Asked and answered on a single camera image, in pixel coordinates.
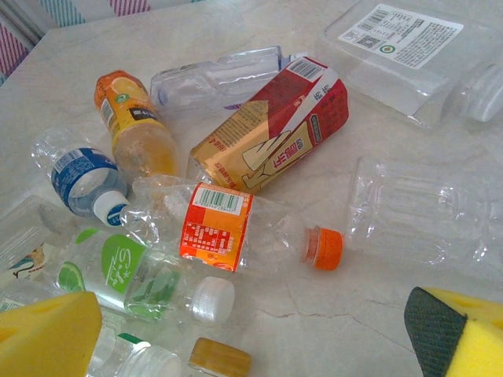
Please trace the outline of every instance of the blue bottle label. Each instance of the blue bottle label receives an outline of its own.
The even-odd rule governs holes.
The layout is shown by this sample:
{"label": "blue bottle label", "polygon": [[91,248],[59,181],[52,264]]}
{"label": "blue bottle label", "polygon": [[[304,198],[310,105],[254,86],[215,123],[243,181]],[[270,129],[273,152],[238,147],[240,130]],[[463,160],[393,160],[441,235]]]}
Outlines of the blue bottle label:
{"label": "blue bottle label", "polygon": [[97,149],[79,148],[62,155],[54,165],[51,183],[66,207],[72,210],[69,196],[75,183],[84,174],[102,167],[117,170],[114,162]]}

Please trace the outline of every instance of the brown bottle cap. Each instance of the brown bottle cap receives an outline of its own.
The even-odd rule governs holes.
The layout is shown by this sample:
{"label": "brown bottle cap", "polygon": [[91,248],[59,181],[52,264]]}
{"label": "brown bottle cap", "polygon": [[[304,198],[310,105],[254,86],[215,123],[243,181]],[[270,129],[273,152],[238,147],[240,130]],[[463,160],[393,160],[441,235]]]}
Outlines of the brown bottle cap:
{"label": "brown bottle cap", "polygon": [[190,355],[189,366],[211,375],[246,377],[250,373],[252,357],[226,344],[199,338]]}

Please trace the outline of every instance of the qr code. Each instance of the qr code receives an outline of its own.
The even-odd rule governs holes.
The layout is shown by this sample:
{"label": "qr code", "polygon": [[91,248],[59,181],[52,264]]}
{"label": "qr code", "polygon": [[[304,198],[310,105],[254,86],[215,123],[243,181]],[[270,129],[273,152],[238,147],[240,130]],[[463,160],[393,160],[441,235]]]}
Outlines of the qr code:
{"label": "qr code", "polygon": [[382,40],[378,38],[371,37],[370,35],[366,35],[359,41],[357,41],[357,44],[367,48],[367,49],[372,49],[375,47],[377,44],[381,43]]}

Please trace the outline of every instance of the red and gold carton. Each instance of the red and gold carton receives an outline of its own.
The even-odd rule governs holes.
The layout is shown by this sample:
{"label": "red and gold carton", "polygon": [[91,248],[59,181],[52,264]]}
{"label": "red and gold carton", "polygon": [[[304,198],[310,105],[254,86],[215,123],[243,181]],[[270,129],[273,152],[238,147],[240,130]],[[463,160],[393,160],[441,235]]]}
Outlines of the red and gold carton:
{"label": "red and gold carton", "polygon": [[190,152],[222,187],[255,193],[347,121],[347,90],[331,68],[299,58]]}

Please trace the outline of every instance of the barcode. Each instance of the barcode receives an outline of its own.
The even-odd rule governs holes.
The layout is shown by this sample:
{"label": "barcode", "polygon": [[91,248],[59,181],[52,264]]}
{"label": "barcode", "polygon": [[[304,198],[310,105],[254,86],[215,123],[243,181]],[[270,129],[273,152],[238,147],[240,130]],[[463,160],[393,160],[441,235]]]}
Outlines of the barcode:
{"label": "barcode", "polygon": [[357,41],[357,44],[364,46],[367,49],[372,49],[375,45],[379,44],[382,42],[382,39],[379,38],[374,38],[371,37],[370,35],[366,35],[359,41]]}
{"label": "barcode", "polygon": [[379,24],[379,22],[384,20],[388,14],[390,13],[385,10],[376,9],[375,12],[365,18],[363,22],[358,25],[358,27],[365,31],[371,31]]}
{"label": "barcode", "polygon": [[287,66],[287,69],[311,82],[321,76],[321,73],[325,70],[322,66],[319,66],[308,59],[298,59]]}
{"label": "barcode", "polygon": [[239,214],[243,207],[243,201],[243,196],[226,194],[208,188],[199,188],[193,204],[199,207],[226,212],[227,214]]}
{"label": "barcode", "polygon": [[76,159],[79,159],[82,156],[84,155],[80,150],[74,149],[73,151],[62,155],[62,157],[57,161],[56,165],[54,165],[54,170],[60,173],[69,163],[75,161]]}
{"label": "barcode", "polygon": [[112,106],[110,106],[110,103],[106,98],[101,104],[100,112],[101,116],[103,117],[103,120],[105,121],[105,124],[107,125],[107,127],[110,127],[110,120],[115,114],[113,112]]}

